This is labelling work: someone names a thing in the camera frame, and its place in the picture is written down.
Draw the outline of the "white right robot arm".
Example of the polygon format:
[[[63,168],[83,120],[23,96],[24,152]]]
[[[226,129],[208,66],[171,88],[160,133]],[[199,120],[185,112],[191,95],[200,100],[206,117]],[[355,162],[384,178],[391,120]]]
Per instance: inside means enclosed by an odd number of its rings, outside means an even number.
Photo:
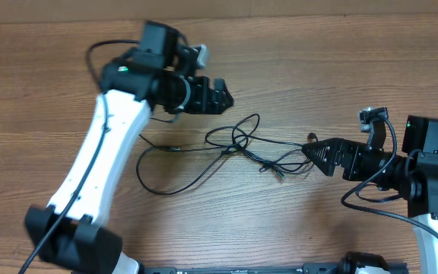
[[[366,142],[331,138],[310,142],[302,152],[324,173],[332,176],[343,167],[343,178],[357,185],[341,198],[349,209],[407,222],[414,228],[421,271],[438,273],[438,119],[409,116],[402,141],[385,114],[360,113],[360,130],[369,133]],[[369,184],[394,196],[380,203],[403,199],[407,215],[399,215],[348,202]]]

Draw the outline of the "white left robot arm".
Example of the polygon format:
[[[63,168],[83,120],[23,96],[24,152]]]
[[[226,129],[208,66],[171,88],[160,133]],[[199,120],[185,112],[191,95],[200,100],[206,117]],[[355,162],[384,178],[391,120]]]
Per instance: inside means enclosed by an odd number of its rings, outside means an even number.
[[[113,195],[136,139],[161,106],[182,113],[223,113],[233,98],[221,78],[198,75],[208,61],[203,45],[192,46],[179,30],[147,21],[140,40],[92,72],[99,93],[78,155],[45,208],[27,210],[24,226],[32,258],[74,273],[140,273],[122,238],[107,223]]]

